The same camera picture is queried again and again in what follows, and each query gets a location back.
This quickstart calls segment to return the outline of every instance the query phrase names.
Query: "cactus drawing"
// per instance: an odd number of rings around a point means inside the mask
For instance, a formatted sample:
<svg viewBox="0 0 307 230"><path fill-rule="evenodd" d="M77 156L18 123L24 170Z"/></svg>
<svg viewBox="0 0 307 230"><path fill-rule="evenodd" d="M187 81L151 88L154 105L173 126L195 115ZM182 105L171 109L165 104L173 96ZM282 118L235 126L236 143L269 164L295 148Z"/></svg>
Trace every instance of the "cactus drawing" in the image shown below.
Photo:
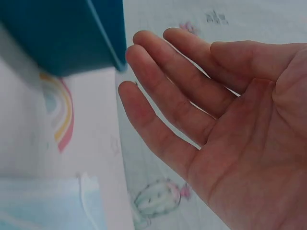
<svg viewBox="0 0 307 230"><path fill-rule="evenodd" d="M181 189L169 179L157 180L147 185L131 201L133 221L137 230L144 229L151 224L151 219L167 215L176 210L182 198L189 200L190 187L185 184Z"/></svg>

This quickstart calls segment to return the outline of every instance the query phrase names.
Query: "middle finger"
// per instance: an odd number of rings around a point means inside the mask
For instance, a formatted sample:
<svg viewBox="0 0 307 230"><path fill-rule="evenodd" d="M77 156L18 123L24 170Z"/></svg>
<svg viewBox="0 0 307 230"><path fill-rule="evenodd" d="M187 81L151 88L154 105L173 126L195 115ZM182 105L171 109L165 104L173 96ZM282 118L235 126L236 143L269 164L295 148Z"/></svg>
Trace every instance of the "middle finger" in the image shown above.
<svg viewBox="0 0 307 230"><path fill-rule="evenodd" d="M189 60L153 33L140 31L133 41L146 49L171 81L193 103L213 117L222 116L236 98L227 88L206 77Z"/></svg>

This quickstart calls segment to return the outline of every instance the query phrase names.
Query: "finger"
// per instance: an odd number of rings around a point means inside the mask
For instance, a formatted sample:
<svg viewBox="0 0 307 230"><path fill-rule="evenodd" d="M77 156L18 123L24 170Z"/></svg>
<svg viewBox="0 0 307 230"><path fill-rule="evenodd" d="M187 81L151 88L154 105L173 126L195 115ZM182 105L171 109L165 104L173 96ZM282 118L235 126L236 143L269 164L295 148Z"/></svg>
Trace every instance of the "finger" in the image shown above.
<svg viewBox="0 0 307 230"><path fill-rule="evenodd" d="M193 106L142 46L131 46L126 59L165 117L193 141L205 144L215 119Z"/></svg>
<svg viewBox="0 0 307 230"><path fill-rule="evenodd" d="M198 150L177 137L157 117L135 84L124 82L118 91L131 124L149 149L186 180Z"/></svg>
<svg viewBox="0 0 307 230"><path fill-rule="evenodd" d="M133 41L146 49L149 55L198 107L212 116L222 116L236 96L223 85L207 78L190 61L167 42L151 32L138 32Z"/></svg>
<svg viewBox="0 0 307 230"><path fill-rule="evenodd" d="M249 83L249 78L241 77L221 67L210 53L210 44L182 29L170 28L164 38L182 54L198 64L215 81L227 88L243 93Z"/></svg>
<svg viewBox="0 0 307 230"><path fill-rule="evenodd" d="M250 82L253 78L276 82L295 54L306 44L271 45L252 41L216 42L211 55L222 67Z"/></svg>

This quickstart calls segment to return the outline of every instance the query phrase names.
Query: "white surface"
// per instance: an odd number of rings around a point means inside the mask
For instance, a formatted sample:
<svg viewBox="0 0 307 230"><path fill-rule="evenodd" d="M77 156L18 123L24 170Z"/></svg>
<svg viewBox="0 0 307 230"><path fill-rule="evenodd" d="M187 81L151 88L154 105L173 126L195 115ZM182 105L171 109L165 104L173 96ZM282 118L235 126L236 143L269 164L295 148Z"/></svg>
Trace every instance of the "white surface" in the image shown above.
<svg viewBox="0 0 307 230"><path fill-rule="evenodd" d="M61 174L97 176L109 230L133 230L121 155L116 104L115 70L104 69L71 76L75 122L62 154Z"/></svg>
<svg viewBox="0 0 307 230"><path fill-rule="evenodd" d="M44 177L56 172L52 153L58 150L38 69L1 24L0 82L0 176Z"/></svg>
<svg viewBox="0 0 307 230"><path fill-rule="evenodd" d="M115 70L66 79L74 132L59 153L39 70L0 25L0 177L98 178L108 230L132 230L118 131Z"/></svg>

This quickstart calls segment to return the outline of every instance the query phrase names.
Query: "blue cloth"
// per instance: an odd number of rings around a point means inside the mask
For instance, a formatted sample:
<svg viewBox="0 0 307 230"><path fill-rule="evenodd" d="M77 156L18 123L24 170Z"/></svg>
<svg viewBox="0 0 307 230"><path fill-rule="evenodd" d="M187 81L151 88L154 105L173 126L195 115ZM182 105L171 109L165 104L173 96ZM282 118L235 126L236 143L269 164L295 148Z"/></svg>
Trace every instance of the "blue cloth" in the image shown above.
<svg viewBox="0 0 307 230"><path fill-rule="evenodd" d="M1 230L106 230L96 179L0 180Z"/></svg>

